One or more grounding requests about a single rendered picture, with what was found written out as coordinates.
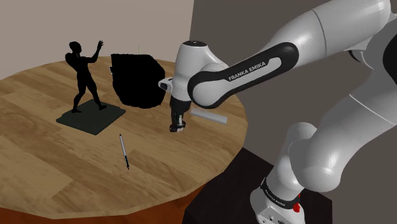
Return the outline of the pale grey cylinder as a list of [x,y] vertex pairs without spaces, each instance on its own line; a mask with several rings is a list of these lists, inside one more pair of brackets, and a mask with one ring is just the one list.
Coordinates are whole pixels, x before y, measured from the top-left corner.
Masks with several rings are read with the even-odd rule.
[[218,122],[218,123],[221,123],[224,125],[226,125],[227,121],[228,121],[228,118],[226,116],[218,115],[216,113],[204,111],[204,110],[197,109],[197,108],[192,108],[190,110],[190,114],[193,116],[204,118],[206,120]]

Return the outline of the black lumpy object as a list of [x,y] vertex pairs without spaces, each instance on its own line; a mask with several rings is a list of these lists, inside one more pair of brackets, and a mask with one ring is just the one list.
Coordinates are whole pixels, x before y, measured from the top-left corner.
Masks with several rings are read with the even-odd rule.
[[109,70],[113,88],[124,105],[141,109],[161,105],[165,91],[158,82],[165,78],[165,70],[152,56],[113,53]]

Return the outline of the silver pen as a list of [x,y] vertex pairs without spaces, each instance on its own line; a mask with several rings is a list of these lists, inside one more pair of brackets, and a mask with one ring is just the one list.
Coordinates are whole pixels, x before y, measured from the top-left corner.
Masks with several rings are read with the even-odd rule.
[[124,160],[125,160],[126,168],[127,168],[127,170],[129,170],[130,169],[129,160],[128,160],[127,152],[125,150],[125,145],[124,145],[124,142],[123,142],[123,136],[121,134],[119,134],[119,138],[120,138],[120,144],[121,144],[121,147],[122,147],[123,157],[124,157]]

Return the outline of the dark robot stand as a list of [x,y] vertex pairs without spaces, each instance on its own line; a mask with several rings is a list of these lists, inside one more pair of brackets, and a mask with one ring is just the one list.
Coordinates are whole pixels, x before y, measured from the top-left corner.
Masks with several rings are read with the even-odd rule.
[[275,166],[242,148],[230,165],[210,180],[186,208],[182,224],[292,224],[268,204],[261,182],[297,187],[289,158],[279,157]]

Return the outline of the black human figure statue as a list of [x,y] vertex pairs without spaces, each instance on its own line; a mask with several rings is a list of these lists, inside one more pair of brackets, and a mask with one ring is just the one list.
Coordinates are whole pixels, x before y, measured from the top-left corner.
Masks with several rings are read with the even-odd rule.
[[65,60],[76,72],[78,93],[73,99],[72,109],[56,119],[57,123],[95,136],[126,113],[118,106],[101,102],[88,68],[89,64],[97,61],[102,46],[103,41],[100,40],[93,56],[86,57],[81,55],[82,48],[77,41],[69,43],[71,51],[65,54]]

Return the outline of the round wooden table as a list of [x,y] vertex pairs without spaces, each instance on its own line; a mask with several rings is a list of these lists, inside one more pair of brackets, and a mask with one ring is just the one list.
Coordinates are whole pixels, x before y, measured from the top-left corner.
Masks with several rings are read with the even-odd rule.
[[0,80],[0,207],[60,220],[134,213],[215,178],[246,137],[236,96],[215,109],[226,125],[185,114],[186,128],[171,133],[164,99],[151,109],[126,107],[95,136],[56,122],[75,94],[76,75],[64,61]]

